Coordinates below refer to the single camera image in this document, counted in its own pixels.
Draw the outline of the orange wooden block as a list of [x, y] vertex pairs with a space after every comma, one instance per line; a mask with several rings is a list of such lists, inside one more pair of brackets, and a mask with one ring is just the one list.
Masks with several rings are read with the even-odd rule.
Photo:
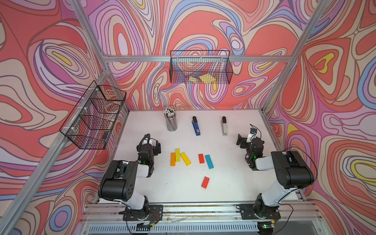
[[176, 166], [175, 159], [176, 159], [175, 153], [171, 153], [171, 156], [170, 156], [170, 166]]

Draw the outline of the lime yellow wooden block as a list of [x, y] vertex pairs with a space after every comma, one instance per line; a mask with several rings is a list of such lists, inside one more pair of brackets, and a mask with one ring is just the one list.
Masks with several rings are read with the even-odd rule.
[[177, 149], [175, 149], [175, 161], [176, 161], [176, 162], [179, 162], [180, 159], [181, 159], [180, 149], [177, 148]]

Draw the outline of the golden yellow wooden block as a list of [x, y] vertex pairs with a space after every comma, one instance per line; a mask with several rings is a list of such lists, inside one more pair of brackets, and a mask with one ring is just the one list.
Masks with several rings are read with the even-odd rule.
[[183, 159], [184, 163], [188, 166], [191, 165], [191, 161], [189, 160], [188, 156], [185, 152], [180, 153], [181, 158]]

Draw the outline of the teal wooden block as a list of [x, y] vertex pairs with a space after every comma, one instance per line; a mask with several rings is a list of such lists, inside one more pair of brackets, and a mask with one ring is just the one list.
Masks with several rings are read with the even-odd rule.
[[205, 155], [205, 160], [206, 160], [206, 163], [208, 165], [208, 168], [209, 169], [213, 169], [214, 166], [213, 166], [213, 163], [212, 163], [210, 155]]

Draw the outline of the small red wooden block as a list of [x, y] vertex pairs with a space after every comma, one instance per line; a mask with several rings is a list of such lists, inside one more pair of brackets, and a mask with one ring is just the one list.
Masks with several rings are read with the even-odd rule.
[[204, 159], [204, 155], [203, 154], [199, 154], [199, 163], [200, 164], [204, 164], [205, 163], [205, 159]]

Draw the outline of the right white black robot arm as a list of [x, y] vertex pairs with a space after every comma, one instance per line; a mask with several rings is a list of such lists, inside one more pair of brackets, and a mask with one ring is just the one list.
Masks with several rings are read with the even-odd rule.
[[264, 141], [256, 136], [245, 138], [238, 135], [237, 146], [246, 150], [245, 161], [251, 170], [274, 170], [276, 175], [276, 181], [257, 196], [254, 204], [236, 206], [243, 220], [279, 220], [280, 202], [296, 190], [315, 182], [313, 172], [297, 151], [272, 151], [264, 156]]

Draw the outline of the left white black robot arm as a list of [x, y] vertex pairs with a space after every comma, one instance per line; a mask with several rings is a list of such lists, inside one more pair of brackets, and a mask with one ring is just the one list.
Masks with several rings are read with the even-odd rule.
[[98, 197], [125, 205], [124, 219], [147, 220], [151, 216], [149, 201], [136, 191], [136, 179], [152, 176], [154, 157], [161, 153], [161, 144], [146, 134], [136, 149], [136, 161], [113, 160], [109, 164], [100, 182]]

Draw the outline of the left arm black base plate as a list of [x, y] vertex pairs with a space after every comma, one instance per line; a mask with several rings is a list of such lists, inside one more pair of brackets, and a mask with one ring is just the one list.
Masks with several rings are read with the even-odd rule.
[[163, 205], [146, 205], [141, 210], [126, 208], [123, 212], [123, 221], [152, 221], [163, 219]]

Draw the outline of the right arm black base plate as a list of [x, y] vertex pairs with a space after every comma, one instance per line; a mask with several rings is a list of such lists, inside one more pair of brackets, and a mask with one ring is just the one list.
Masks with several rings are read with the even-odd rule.
[[256, 206], [255, 204], [239, 204], [236, 208], [240, 211], [243, 220], [275, 220], [281, 219], [279, 207]]

